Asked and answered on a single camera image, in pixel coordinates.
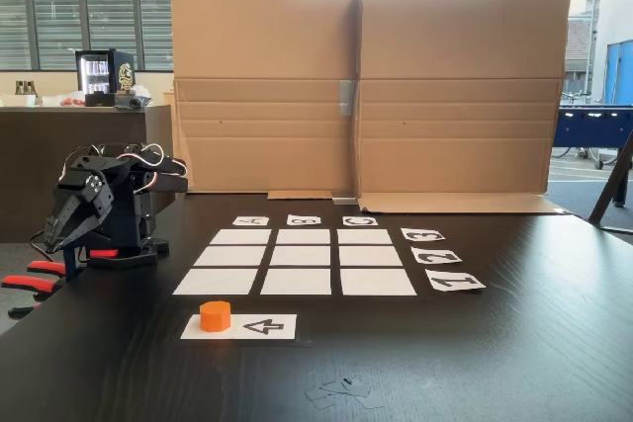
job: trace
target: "table surface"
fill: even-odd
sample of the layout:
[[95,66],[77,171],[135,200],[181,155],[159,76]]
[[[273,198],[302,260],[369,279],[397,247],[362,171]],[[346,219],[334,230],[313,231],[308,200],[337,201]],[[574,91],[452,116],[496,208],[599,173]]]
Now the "table surface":
[[[571,215],[378,215],[418,296],[226,297],[233,312],[297,313],[297,341],[183,341],[213,297],[172,293],[239,215],[289,213],[341,227],[358,207],[265,196],[188,196],[164,211],[158,266],[87,270],[0,336],[3,421],[633,420],[633,247]],[[481,292],[434,291],[400,227],[437,229]],[[332,247],[336,233],[332,232]],[[272,244],[255,286],[261,285]],[[337,253],[332,251],[332,275]],[[304,390],[360,378],[317,411]]]

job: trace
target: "mini fridge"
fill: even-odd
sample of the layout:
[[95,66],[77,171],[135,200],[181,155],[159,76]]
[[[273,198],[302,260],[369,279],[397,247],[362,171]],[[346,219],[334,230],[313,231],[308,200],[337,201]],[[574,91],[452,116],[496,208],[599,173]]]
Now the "mini fridge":
[[77,84],[84,94],[127,91],[135,85],[135,58],[115,49],[75,51]]

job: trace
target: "paper scrap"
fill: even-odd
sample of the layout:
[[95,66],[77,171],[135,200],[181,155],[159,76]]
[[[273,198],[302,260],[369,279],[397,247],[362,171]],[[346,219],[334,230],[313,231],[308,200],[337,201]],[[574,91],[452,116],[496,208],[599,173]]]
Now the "paper scrap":
[[463,272],[426,271],[426,277],[434,289],[441,292],[469,291],[485,289],[486,286],[475,277]]
[[391,244],[387,229],[338,229],[339,244]]
[[192,269],[174,295],[248,295],[257,269]]
[[331,295],[329,269],[268,269],[262,295]]
[[187,322],[181,340],[294,340],[296,314],[239,314],[232,313],[230,327],[225,331],[209,332],[200,329],[200,315]]
[[294,216],[288,214],[289,226],[310,226],[313,224],[320,224],[320,217],[318,216]]
[[411,247],[415,261],[420,264],[452,264],[462,262],[453,251],[437,249],[417,249]]
[[329,246],[276,246],[271,266],[329,267]]
[[269,237],[270,229],[221,229],[211,244],[268,244]]
[[403,265],[394,246],[339,246],[341,267],[401,267]]
[[404,269],[341,269],[344,295],[416,295]]
[[344,216],[343,224],[346,226],[377,226],[378,221],[369,216]]
[[266,246],[207,246],[194,267],[257,267]]
[[277,244],[329,244],[329,229],[280,229]]
[[444,239],[438,231],[432,229],[409,229],[407,227],[401,227],[405,239],[409,241],[441,241]]
[[233,226],[265,226],[268,224],[266,216],[238,216]]

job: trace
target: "small paper piece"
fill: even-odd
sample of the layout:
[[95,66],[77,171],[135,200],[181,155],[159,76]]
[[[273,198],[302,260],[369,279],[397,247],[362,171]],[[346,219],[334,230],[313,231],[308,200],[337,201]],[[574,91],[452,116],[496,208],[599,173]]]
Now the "small paper piece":
[[341,267],[401,267],[403,263],[393,246],[340,246]]
[[404,269],[341,269],[344,295],[416,295]]
[[369,216],[344,216],[343,224],[346,226],[377,226],[378,221]]
[[268,244],[270,229],[221,229],[211,241],[215,244]]
[[329,267],[329,246],[277,246],[270,265]]
[[194,267],[257,267],[265,250],[266,246],[208,246]]
[[310,226],[312,224],[320,224],[320,217],[318,216],[294,216],[288,214],[289,226]]
[[306,397],[308,400],[323,399],[324,397],[328,397],[330,394],[331,392],[323,390],[320,387],[315,387],[314,389],[306,391]]
[[329,244],[329,229],[280,229],[277,244]]
[[391,244],[387,229],[338,229],[339,244]]
[[266,216],[238,216],[233,226],[265,226],[268,224]]
[[332,397],[332,395],[311,401],[311,403],[314,404],[318,410],[323,410],[327,407],[331,407],[332,405],[334,405],[334,402],[334,397]]
[[405,239],[409,241],[441,241],[444,239],[444,236],[439,232],[431,229],[408,229],[407,227],[402,227],[401,230],[403,231]]
[[297,315],[293,314],[232,314],[225,331],[200,329],[200,315],[193,315],[181,340],[294,340]]
[[257,269],[192,269],[174,295],[248,295]]
[[426,271],[426,277],[434,289],[441,292],[469,291],[472,289],[485,289],[486,286],[470,274],[463,272],[437,272]]
[[262,295],[331,295],[329,269],[268,269]]
[[453,251],[438,251],[437,249],[417,249],[411,247],[413,257],[420,264],[452,264],[462,262]]
[[374,391],[371,391],[367,397],[356,397],[356,400],[366,409],[377,409],[385,406],[383,399],[376,395]]

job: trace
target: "orange cube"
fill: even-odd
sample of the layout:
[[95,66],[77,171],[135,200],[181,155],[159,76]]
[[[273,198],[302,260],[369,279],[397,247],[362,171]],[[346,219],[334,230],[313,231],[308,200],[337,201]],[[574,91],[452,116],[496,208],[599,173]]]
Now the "orange cube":
[[230,303],[208,301],[200,306],[200,329],[209,332],[228,330],[230,327]]

